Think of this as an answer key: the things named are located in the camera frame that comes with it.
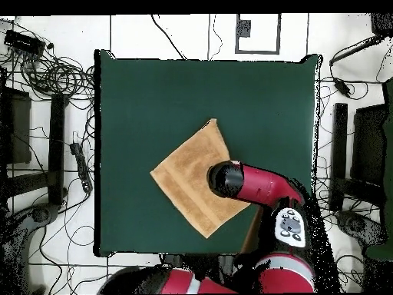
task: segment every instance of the green table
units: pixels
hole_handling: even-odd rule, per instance
[[[95,254],[240,251],[256,206],[205,239],[149,174],[210,118],[217,118],[232,159],[310,185],[319,56],[302,63],[94,56],[101,76]]]

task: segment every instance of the black cable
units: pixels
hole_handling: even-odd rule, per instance
[[[167,36],[167,39],[168,39],[169,42],[172,44],[173,48],[176,50],[176,52],[179,54],[179,56],[180,56],[183,60],[187,60],[186,56],[185,56],[185,55],[182,55],[182,54],[180,53],[180,51],[177,49],[177,47],[176,47],[175,44],[172,42],[172,40],[170,39],[170,37],[168,36],[168,34],[161,28],[161,26],[159,26],[159,25],[157,24],[156,20],[154,19],[154,16],[153,16],[153,15],[150,15],[150,16],[151,16],[151,19],[153,20],[153,23],[160,29],[160,31],[163,32],[163,34],[164,34],[165,36]]]
[[[38,39],[41,39],[41,40],[45,40],[47,43],[51,44],[48,39],[41,38],[41,37],[39,37],[38,35],[36,35],[32,31],[29,31],[26,28],[23,28],[23,29],[26,32],[30,32],[32,35],[34,35],[34,37],[36,37]],[[86,123],[85,123],[84,136],[82,138],[82,144],[85,141],[87,141],[89,143],[89,149],[93,151],[94,149],[91,146],[90,139],[94,139],[94,123],[93,123],[93,120],[94,120],[94,113],[93,113],[93,106],[94,106],[94,95],[93,95],[94,79],[93,79],[93,72],[94,72],[94,66],[89,67],[86,70],[86,72],[84,72],[84,69],[83,69],[83,67],[81,66],[81,64],[79,62],[77,62],[77,61],[75,61],[75,60],[73,60],[71,58],[67,58],[67,57],[57,58],[54,55],[54,47],[52,46],[51,49],[52,49],[52,53],[49,53],[49,51],[47,49],[45,49],[46,55],[41,56],[36,61],[29,60],[28,58],[22,57],[20,55],[16,56],[16,58],[15,58],[15,53],[11,49],[11,51],[8,50],[6,55],[2,56],[2,59],[0,59],[0,63],[2,63],[2,65],[3,65],[3,64],[7,64],[8,62],[12,61],[12,72],[11,72],[10,75],[13,76],[13,74],[15,74],[15,73],[20,73],[22,78],[25,81],[25,83],[17,81],[21,85],[22,90],[24,90],[22,85],[30,87],[31,91],[33,91],[33,93],[39,99],[38,101],[50,101],[51,100],[50,98],[49,99],[43,98],[40,95],[44,95],[44,96],[50,97],[51,94],[61,92],[61,93],[65,93],[65,94],[68,95],[68,98],[70,99],[69,103],[71,105],[73,105],[74,107],[78,108],[79,110],[86,111],[87,112],[87,117],[86,117]],[[19,67],[20,67],[20,71],[16,71],[16,68],[17,68],[18,64],[19,64]],[[83,107],[83,108],[78,107],[77,105],[75,105],[72,102],[72,100],[74,100],[74,99],[75,100],[80,100],[80,101],[83,101],[83,100],[88,101],[88,105]],[[43,127],[33,128],[32,130],[36,130],[36,129],[39,129],[39,128],[42,129],[42,133],[43,133],[43,135],[45,137],[30,136],[30,135],[29,135],[29,137],[31,137],[31,138],[49,139],[49,137],[46,135],[45,130],[44,130]],[[21,140],[22,142],[26,143],[25,141],[20,139],[17,135],[15,135],[15,137],[18,138],[19,140]],[[43,173],[45,173],[45,171],[43,169],[43,165],[39,161],[38,156],[35,153],[34,149],[30,145],[28,145],[28,146],[33,151],[33,153],[34,153],[34,155],[35,155],[35,157],[37,159],[37,162],[39,164],[39,167],[41,168],[41,171]],[[81,202],[79,202],[78,204],[72,205],[70,207],[66,206],[66,208],[64,210],[62,210],[62,211],[60,211],[58,213],[58,214],[65,213],[64,214],[64,226],[63,227],[66,230],[66,234],[68,235],[68,238],[70,238],[70,237],[69,237],[68,230],[67,230],[67,223],[73,218],[73,216],[78,212],[78,209],[80,208],[80,206],[89,197],[90,197],[90,195],[85,196],[85,198]],[[66,216],[67,216],[67,211],[72,209],[72,208],[74,208],[74,207],[76,207],[76,206],[78,206],[78,208],[72,214],[71,218],[68,221],[65,221],[66,220]],[[44,239],[45,239],[45,235],[46,235],[46,228],[45,228],[45,235],[44,235],[43,239],[41,240],[40,247],[33,254],[35,254],[36,252],[38,252],[40,250],[41,254],[43,255],[43,257],[45,257],[48,260],[48,258],[42,252],[42,247],[48,241],[50,241],[57,233],[59,233],[61,231],[61,229],[58,230],[58,232],[56,232],[50,239],[48,239],[44,243]],[[52,265],[57,265],[58,266],[58,264],[54,263],[52,260],[48,260],[48,261],[52,262],[53,263]],[[72,278],[73,274],[74,274],[74,268],[73,267],[69,267],[69,264],[68,264],[67,283],[60,290],[58,290],[56,293],[59,293],[65,286],[67,286],[67,284],[69,284],[70,289],[72,290],[72,288],[71,288],[71,278]],[[59,281],[61,275],[62,275],[62,269],[61,269],[59,277],[54,282],[54,284],[52,285],[52,287],[51,287],[51,289],[49,291],[50,294],[52,293],[56,283]]]
[[[381,65],[379,66],[379,70],[378,70],[378,72],[377,72],[377,75],[375,76],[375,80],[376,80],[377,82],[380,82],[380,81],[378,80],[379,73],[380,73],[381,70],[382,70],[382,66],[383,66],[383,64],[384,64],[384,61],[385,61],[386,57],[388,56],[388,54],[390,54],[391,48],[392,48],[392,47],[393,47],[393,44],[389,47],[389,49],[386,51],[384,57],[382,58]]]
[[[345,280],[342,280],[341,278],[340,278],[340,280],[341,280],[343,283],[348,283],[348,280],[352,280],[354,283],[358,284],[358,285],[361,287],[361,286],[362,286],[362,276],[360,276],[360,275],[362,275],[361,273],[359,273],[358,271],[352,269],[352,270],[351,270],[351,273],[350,273],[350,274],[352,275],[352,277],[350,277],[350,276],[348,276],[347,273],[343,272],[343,271],[339,268],[339,261],[340,261],[341,259],[346,258],[346,257],[353,258],[353,259],[359,261],[361,264],[364,265],[364,260],[360,259],[360,258],[357,257],[357,256],[354,256],[353,254],[344,254],[344,255],[340,256],[340,257],[337,259],[337,261],[335,262],[335,265],[336,265],[337,270],[339,271],[339,273],[345,276]]]
[[[369,38],[365,38],[364,40],[361,40],[361,41],[359,41],[358,43],[355,43],[355,44],[353,44],[353,45],[349,45],[349,46],[347,46],[346,48],[343,48],[342,50],[337,51],[337,52],[333,55],[332,60],[334,60],[335,57],[336,57],[339,53],[341,53],[341,52],[343,52],[343,51],[345,51],[345,50],[349,50],[350,48],[353,48],[353,47],[355,47],[355,46],[361,44],[362,42],[367,42],[367,41],[369,41],[369,40],[372,39],[372,38],[374,38],[374,36],[371,36],[371,37],[369,37]],[[333,64],[329,64],[329,67],[330,67],[330,75],[332,76],[332,78],[336,78],[336,77],[333,76],[332,66],[333,66]]]
[[[68,195],[70,194],[70,187],[71,187],[72,183],[73,183],[74,181],[76,181],[76,180],[80,180],[80,179],[77,177],[77,178],[75,178],[74,180],[72,180],[71,183],[68,185],[67,199],[68,199]],[[78,205],[83,204],[89,197],[90,197],[90,194],[87,194],[86,196],[84,196],[84,199],[83,199],[82,201],[80,201],[79,203],[77,203],[77,204],[75,204],[75,205],[72,205],[71,207],[68,207],[68,208],[66,208],[66,209],[64,209],[64,210],[59,211],[59,212],[58,212],[58,215],[63,214],[65,211],[68,211],[68,210],[72,209],[73,207],[76,207],[76,206],[78,206]],[[72,214],[72,216],[71,216],[70,219],[66,222],[66,224],[69,223],[70,220],[72,220],[72,217],[76,214],[77,211],[78,211],[78,209]],[[55,234],[53,234],[44,244],[42,244],[42,246],[44,246],[44,245],[45,245],[47,242],[49,242],[53,237],[55,237],[63,228],[64,228],[64,225],[63,225]],[[35,252],[33,252],[33,253],[28,257],[28,259],[30,259],[30,258],[31,258],[34,254],[36,254],[38,251],[39,251],[39,249],[37,249]]]
[[[222,38],[216,33],[216,29],[215,29],[215,26],[216,26],[216,17],[217,17],[217,14],[214,15],[213,32],[214,32],[214,34],[216,34],[216,36],[220,39],[221,45],[220,45],[220,47],[219,47],[219,49],[218,49],[218,52],[217,52],[217,53],[214,53],[214,55],[218,55],[218,54],[220,53],[220,51],[221,51],[221,47],[223,46],[223,40],[222,40]]]
[[[56,285],[56,283],[60,280],[61,275],[63,274],[63,269],[61,268],[60,265],[58,265],[57,263],[55,263],[53,260],[49,259],[48,257],[46,257],[46,255],[44,254],[44,251],[42,251],[42,243],[44,242],[46,236],[46,225],[44,226],[44,236],[41,239],[40,245],[39,245],[39,250],[41,252],[41,255],[49,262],[53,263],[56,267],[58,267],[60,269],[60,274],[58,275],[57,280],[53,283],[51,289],[49,290],[48,295],[51,295],[52,290],[54,289],[54,286]]]
[[[109,273],[108,275],[104,275],[104,276],[102,276],[102,277],[94,278],[93,280],[82,280],[82,281],[79,282],[79,283],[77,284],[77,286],[72,290],[71,295],[72,295],[72,294],[77,295],[77,294],[75,293],[75,291],[77,290],[77,288],[79,287],[79,285],[81,285],[82,283],[92,283],[92,282],[96,282],[96,281],[98,281],[98,280],[102,280],[102,279],[106,278],[107,276],[112,276],[112,275],[113,275],[112,273]]]

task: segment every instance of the floor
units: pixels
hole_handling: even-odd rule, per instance
[[[235,55],[235,15],[205,14],[205,15],[155,15],[159,26],[167,32],[173,43],[182,55],[187,58],[200,60],[280,60],[300,61],[306,54],[319,54],[324,62],[321,67],[321,78],[330,76],[329,59],[342,48],[352,45],[364,38],[372,36],[371,22],[367,14],[282,14],[281,44],[279,55]],[[262,24],[266,20],[266,35],[256,35],[251,38],[253,44],[241,46],[259,46],[263,48],[269,42],[272,43],[272,33],[276,32],[274,24],[269,25],[269,19],[263,15],[244,15],[242,19],[252,19],[252,22]],[[168,42],[162,31],[153,23],[149,15],[117,15],[117,16],[49,16],[49,17],[17,17],[15,21],[22,26],[54,44],[54,53],[57,57],[69,57],[78,61],[86,71],[94,63],[94,49],[111,50],[116,58],[160,58],[178,59],[179,54]],[[0,22],[0,54],[5,54],[7,48],[3,45],[5,31],[12,25]],[[22,29],[15,25],[16,31]],[[369,48],[352,57],[342,60],[334,65],[333,75],[351,81],[375,81],[378,69],[386,51],[391,46],[391,40],[385,40],[379,46]],[[392,59],[386,56],[378,80],[384,81],[392,76],[393,68],[390,66]],[[8,85],[17,89],[28,87],[20,84],[23,82],[21,75],[15,73],[10,78]],[[353,98],[360,98],[366,92],[365,84],[354,84]],[[357,108],[383,102],[381,86],[368,84],[367,96],[359,100],[351,100],[338,92],[327,81],[322,83],[322,102],[325,107],[321,118],[322,128],[319,131],[319,158],[318,176],[329,177],[329,161],[332,128],[332,106],[336,102],[348,103],[348,133],[352,132],[353,114]],[[50,104],[39,99],[32,93],[31,98],[36,100],[32,106],[31,146],[35,150],[44,168],[48,166],[48,140],[43,136],[43,131],[49,131]],[[76,108],[86,107],[86,101],[80,97],[73,101],[66,110],[65,141],[70,143],[76,137],[84,133],[84,125],[88,118],[87,110]],[[348,157],[352,156],[352,138],[348,136]],[[91,140],[90,148],[84,152],[89,160],[89,166],[94,163],[94,140]],[[70,185],[78,177],[75,173],[76,162],[71,152],[65,150],[64,184]],[[348,159],[347,172],[351,166]],[[39,169],[34,156],[30,164],[15,164],[10,166],[9,175],[31,173],[31,169]],[[68,206],[79,203],[84,198],[84,193],[76,180],[70,186]],[[328,188],[320,184],[319,195],[321,207],[325,207],[323,198],[327,195]],[[14,197],[8,202],[14,211],[21,210],[30,205],[37,197],[46,193],[46,190],[33,191],[28,194]],[[350,208],[353,201],[346,201],[345,207]],[[361,203],[356,209],[362,209],[367,214],[370,205]],[[378,220],[378,211],[372,210],[372,219]],[[67,221],[66,234],[64,223]],[[362,257],[357,242],[343,234],[334,224],[334,217],[325,219],[326,230],[332,244],[335,259],[339,259],[338,268],[342,281],[342,289],[346,292],[359,292],[357,284],[362,277],[362,264],[345,255]],[[78,209],[74,208],[60,216],[54,223],[48,226],[43,251],[45,255],[62,266],[62,275],[54,285],[52,293],[70,294],[67,278],[71,278],[71,288],[77,294],[96,294],[99,287],[105,281],[107,274],[121,269],[123,266],[149,266],[159,263],[157,254],[115,254],[110,258],[97,258],[92,252],[94,227],[94,192]],[[31,282],[35,285],[45,284],[46,293],[58,279],[60,270],[46,261],[38,251],[38,245],[42,239],[43,230],[40,229],[33,237],[30,246],[30,274]]]

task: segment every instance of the robot control buttons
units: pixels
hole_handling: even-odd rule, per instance
[[[287,230],[282,230],[280,234],[283,235],[284,237],[290,237],[291,236],[290,232],[288,232]]]
[[[302,215],[292,208],[282,209],[276,216],[275,236],[292,247],[305,247],[305,225]]]
[[[293,237],[296,241],[301,241],[301,240],[302,240],[298,234],[293,234],[292,237]]]

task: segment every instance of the brown towel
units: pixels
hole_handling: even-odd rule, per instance
[[[217,197],[209,189],[209,167],[229,159],[217,121],[210,119],[150,172],[173,205],[205,238],[249,205]]]

